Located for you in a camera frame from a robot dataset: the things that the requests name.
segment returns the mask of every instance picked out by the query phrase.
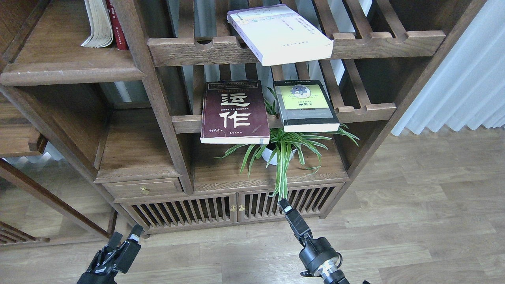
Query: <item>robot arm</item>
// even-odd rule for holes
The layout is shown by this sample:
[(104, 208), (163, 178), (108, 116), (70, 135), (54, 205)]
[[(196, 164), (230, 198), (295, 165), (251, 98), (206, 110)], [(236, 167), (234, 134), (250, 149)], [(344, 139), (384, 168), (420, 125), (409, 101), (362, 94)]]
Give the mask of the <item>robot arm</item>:
[(126, 273), (140, 250), (138, 244), (143, 228), (135, 225), (130, 236), (118, 247), (122, 234), (114, 232), (105, 247), (98, 251), (88, 269), (81, 275), (77, 284), (116, 284), (114, 277), (118, 272)]
[(304, 247), (299, 254), (301, 262), (307, 269), (300, 275), (305, 277), (322, 277), (324, 284), (349, 284), (339, 267), (342, 255), (336, 252), (326, 238), (314, 239), (312, 232), (300, 213), (286, 199), (279, 201), (291, 229), (300, 244)]

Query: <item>drawer knob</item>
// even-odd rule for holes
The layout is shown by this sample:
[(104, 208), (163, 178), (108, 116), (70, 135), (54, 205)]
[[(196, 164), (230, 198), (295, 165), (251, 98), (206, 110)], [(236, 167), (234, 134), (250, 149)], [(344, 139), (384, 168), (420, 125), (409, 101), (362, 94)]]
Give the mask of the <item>drawer knob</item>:
[(142, 194), (144, 194), (144, 195), (149, 194), (149, 190), (145, 186), (141, 187), (140, 189), (142, 190)]

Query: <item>cabinet door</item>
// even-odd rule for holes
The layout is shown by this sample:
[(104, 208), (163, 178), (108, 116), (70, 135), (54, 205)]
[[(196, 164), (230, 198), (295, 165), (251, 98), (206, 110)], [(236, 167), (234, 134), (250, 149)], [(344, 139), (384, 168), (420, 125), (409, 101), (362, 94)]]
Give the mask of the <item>cabinet door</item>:
[[(319, 215), (333, 200), (343, 183), (326, 184), (320, 187), (293, 187), (288, 190), (288, 200), (301, 215)], [(272, 190), (238, 193), (238, 221), (283, 218), (284, 212), (278, 206), (278, 196), (271, 197)]]
[(147, 233), (217, 227), (237, 222), (236, 193), (121, 205)]

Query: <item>book spine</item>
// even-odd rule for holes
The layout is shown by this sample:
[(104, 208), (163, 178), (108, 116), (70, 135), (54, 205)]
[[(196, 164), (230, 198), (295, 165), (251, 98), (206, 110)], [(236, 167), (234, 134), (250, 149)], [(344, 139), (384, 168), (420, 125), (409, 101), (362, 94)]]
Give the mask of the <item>book spine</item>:
[(261, 62), (263, 60), (263, 54), (261, 54), (260, 51), (258, 51), (256, 46), (254, 46), (254, 44), (251, 42), (251, 40), (245, 35), (244, 31), (238, 27), (237, 22), (235, 22), (231, 17), (230, 17), (230, 22), (231, 22), (231, 26), (237, 31), (238, 35), (240, 35), (240, 37), (245, 41), (245, 43), (247, 44), (249, 49), (252, 51), (252, 53), (254, 53), (254, 55), (256, 55), (258, 60)]
[(116, 39), (116, 45), (118, 46), (118, 50), (127, 51), (128, 44), (126, 43), (123, 29), (121, 28), (118, 16), (116, 15), (116, 10), (114, 9), (111, 1), (112, 0), (105, 0), (107, 3), (107, 10), (109, 10), (109, 17), (111, 18), (112, 32), (114, 33), (114, 38)]

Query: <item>wooden cabinet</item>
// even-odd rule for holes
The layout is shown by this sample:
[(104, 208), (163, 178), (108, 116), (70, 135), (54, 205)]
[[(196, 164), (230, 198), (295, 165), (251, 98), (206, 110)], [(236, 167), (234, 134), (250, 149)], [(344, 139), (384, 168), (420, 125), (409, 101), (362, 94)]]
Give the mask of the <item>wooden cabinet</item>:
[[(296, 10), (294, 0), (282, 2)], [(375, 0), (365, 16), (358, 0), (343, 0), (354, 33), (339, 32), (327, 0), (312, 2), (321, 30), (334, 41), (331, 60), (343, 60), (342, 80), (334, 62), (316, 65), (339, 120), (361, 139), (359, 147), (337, 136), (328, 141), (317, 174), (290, 165), (292, 202), (324, 218), (485, 1)], [(193, 1), (176, 3), (177, 24), (166, 1), (116, 1), (126, 52), (79, 46), (89, 33), (80, 1), (13, 3), (2, 11), (23, 20), (2, 33), (0, 91), (120, 214), (149, 233), (280, 217), (268, 197), (271, 166), (257, 162), (248, 179), (238, 174), (243, 152), (217, 160), (226, 146), (198, 141), (204, 66), (218, 65), (223, 80), (232, 78), (234, 64), (258, 78), (257, 59), (226, 23), (229, 1), (215, 3), (217, 35), (198, 38)], [(183, 65), (192, 66), (191, 92)], [(307, 63), (295, 68), (298, 78), (310, 78)], [(282, 66), (271, 73), (284, 79)], [(110, 104), (97, 85), (128, 80), (142, 80), (148, 104)], [(269, 123), (281, 125), (275, 116)], [(315, 156), (306, 160), (316, 165)]]

